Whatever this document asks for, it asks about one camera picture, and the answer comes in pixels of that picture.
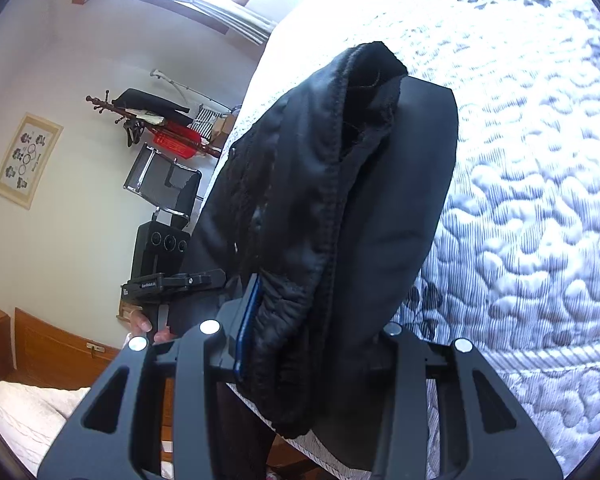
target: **quilted bedspread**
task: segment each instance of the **quilted bedspread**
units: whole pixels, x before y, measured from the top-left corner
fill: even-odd
[[[274,31],[227,145],[374,40],[453,89],[460,118],[435,241],[395,319],[438,343],[473,341],[566,475],[600,436],[600,13],[591,0],[306,0]],[[311,433],[293,444],[340,478],[368,478]]]

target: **metal screw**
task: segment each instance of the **metal screw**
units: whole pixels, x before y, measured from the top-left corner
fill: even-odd
[[[469,341],[468,339],[464,338],[456,339],[454,346],[456,347],[456,350],[462,352],[463,354],[466,354],[467,352],[470,352],[474,349],[474,344],[471,343],[471,341]]]
[[[148,341],[141,335],[137,335],[129,341],[129,348],[135,352],[144,350],[147,345]]]
[[[208,319],[200,323],[200,332],[206,335],[215,334],[220,329],[220,323],[214,319]]]
[[[395,321],[390,321],[384,325],[384,333],[388,336],[400,335],[402,333],[402,327]]]

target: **cardboard box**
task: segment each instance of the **cardboard box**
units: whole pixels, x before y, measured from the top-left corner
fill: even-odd
[[[226,139],[235,125],[237,117],[235,115],[227,115],[223,118],[217,118],[211,127],[211,145],[222,149]]]

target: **black speaker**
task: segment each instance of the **black speaker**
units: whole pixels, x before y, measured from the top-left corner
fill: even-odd
[[[163,272],[179,272],[191,235],[175,227],[151,221],[138,227],[131,267],[131,279]]]

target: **white wall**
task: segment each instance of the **white wall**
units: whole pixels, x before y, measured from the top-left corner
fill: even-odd
[[[152,207],[122,189],[138,147],[116,116],[84,98],[138,88],[180,102],[169,76],[240,103],[257,55],[236,41],[134,0],[11,0],[0,17],[0,163],[26,112],[64,126],[30,210],[0,196],[0,308],[120,346],[115,319],[136,229]],[[203,194],[215,160],[196,156]]]

